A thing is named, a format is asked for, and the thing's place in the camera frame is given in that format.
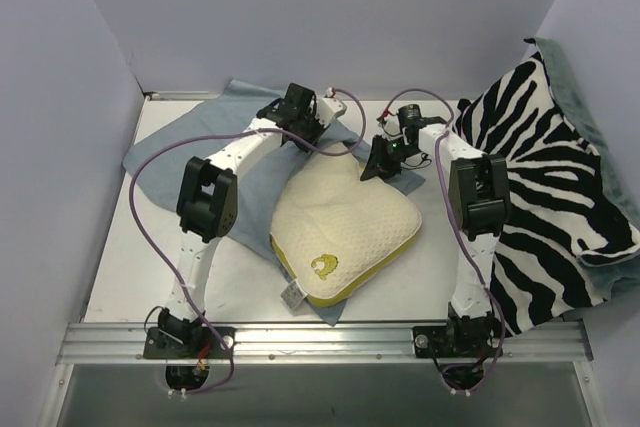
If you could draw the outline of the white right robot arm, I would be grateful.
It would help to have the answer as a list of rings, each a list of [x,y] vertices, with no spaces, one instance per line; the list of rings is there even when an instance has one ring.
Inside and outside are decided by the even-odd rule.
[[[395,118],[396,134],[373,137],[361,179],[390,179],[417,155],[431,160],[459,248],[447,322],[426,335],[424,348],[437,357],[485,359],[495,352],[497,335],[493,258],[511,211],[506,161],[471,146],[443,118],[423,116],[416,104],[401,107]]]

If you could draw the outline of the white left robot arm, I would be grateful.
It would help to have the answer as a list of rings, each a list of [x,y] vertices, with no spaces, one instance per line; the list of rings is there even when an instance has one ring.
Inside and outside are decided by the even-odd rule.
[[[334,98],[317,98],[298,84],[285,96],[260,109],[245,135],[186,166],[176,211],[182,231],[177,272],[170,297],[158,316],[166,345],[180,358],[196,355],[206,342],[199,315],[205,310],[205,290],[213,255],[238,217],[238,184],[269,153],[290,137],[299,149],[315,146],[329,125],[342,116],[344,106]]]

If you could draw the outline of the cream yellow-edged pillow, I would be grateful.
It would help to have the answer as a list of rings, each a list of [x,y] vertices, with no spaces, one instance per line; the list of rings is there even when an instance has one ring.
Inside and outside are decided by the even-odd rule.
[[[314,154],[286,184],[273,213],[271,246],[309,303],[328,308],[350,297],[415,240],[416,205],[363,167],[341,142]]]

